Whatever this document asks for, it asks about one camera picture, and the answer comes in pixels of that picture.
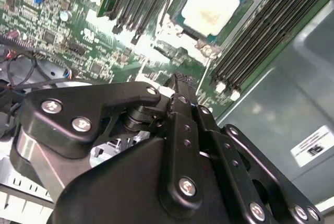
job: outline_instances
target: metal screw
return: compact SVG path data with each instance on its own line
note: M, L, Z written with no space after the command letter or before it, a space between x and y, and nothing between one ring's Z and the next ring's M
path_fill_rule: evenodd
M316 213L313 209L311 209L310 207L308 207L307 210L308 210L309 214L310 214L314 219L319 220L319 216L317 215L317 213Z
M195 185L187 178L181 178L178 183L182 193L187 196L194 196L196 193Z
M47 100L42 103L42 109L46 113L59 113L62 110L62 105L57 101Z
M259 204L252 202L250 203L249 208L256 219L258 219L259 221L265 221L266 219L265 212L259 206Z
M182 102L182 103L187 103L188 101L187 101L187 99L184 97L184 96L182 96L182 95L180 95L179 97L178 97L178 99Z
M156 95L156 94L157 94L157 92L155 91L155 89L153 89L153 88L151 88L151 87L148 87L148 88L147 88L147 91L148 91L150 94L152 94L152 95Z
M210 111L208 109L206 109L205 107L201 107L202 112L205 114L210 114Z
M307 215L300 206L295 206L294 210L296 211L299 217L301 217L303 220L307 220Z
M234 135L238 135L238 131L234 127L230 127L230 131Z
M88 132L92 125L84 118L76 118L72 121L72 127L78 132Z

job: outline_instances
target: motherboard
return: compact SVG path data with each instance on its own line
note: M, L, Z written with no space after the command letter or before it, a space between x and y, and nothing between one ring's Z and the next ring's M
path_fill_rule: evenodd
M226 56L257 16L266 18L270 1L0 0L0 33L57 55L49 61L60 58L83 79L159 86L182 73L196 81L199 103L218 117L270 53L247 60L243 70L252 68L238 82L217 70L223 61L242 64Z

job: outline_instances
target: screw hole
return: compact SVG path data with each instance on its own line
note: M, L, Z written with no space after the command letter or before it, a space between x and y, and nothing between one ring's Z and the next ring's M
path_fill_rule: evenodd
M186 132L190 132L190 126L188 126L188 125L184 125L184 130L185 130Z
M190 140L188 139L185 139L183 144L186 146L186 147L190 147L192 145L192 143L190 142Z
M239 167L239 163L236 160L233 160L232 163L236 168Z
M178 99L182 102L182 103L188 103L188 101L187 101L187 99L184 97L184 96L182 96L182 95L180 95L179 97L178 97Z
M157 127L162 127L163 124L165 124L165 121L163 121L163 120L157 120Z

